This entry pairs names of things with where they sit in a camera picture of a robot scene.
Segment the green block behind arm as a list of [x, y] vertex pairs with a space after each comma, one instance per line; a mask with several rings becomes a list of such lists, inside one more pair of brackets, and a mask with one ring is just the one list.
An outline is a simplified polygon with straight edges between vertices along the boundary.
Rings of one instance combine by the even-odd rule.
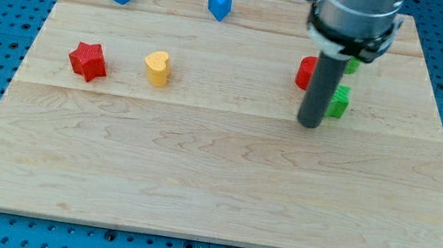
[[359, 64], [360, 61], [356, 57], [352, 57], [347, 63], [344, 73], [349, 75], [356, 73], [359, 69]]

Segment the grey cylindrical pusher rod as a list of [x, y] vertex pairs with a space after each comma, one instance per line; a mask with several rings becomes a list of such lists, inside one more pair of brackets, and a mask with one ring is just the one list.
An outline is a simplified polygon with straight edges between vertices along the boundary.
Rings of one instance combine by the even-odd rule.
[[306, 128], [317, 128], [338, 88], [349, 59], [333, 59], [320, 53], [314, 72], [299, 106], [298, 122]]

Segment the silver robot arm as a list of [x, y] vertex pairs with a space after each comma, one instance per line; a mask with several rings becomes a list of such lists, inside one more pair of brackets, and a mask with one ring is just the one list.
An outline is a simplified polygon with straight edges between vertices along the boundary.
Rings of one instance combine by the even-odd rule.
[[405, 0], [309, 0], [307, 32], [319, 54], [298, 122], [317, 128], [326, 114], [348, 63], [371, 63], [391, 47]]

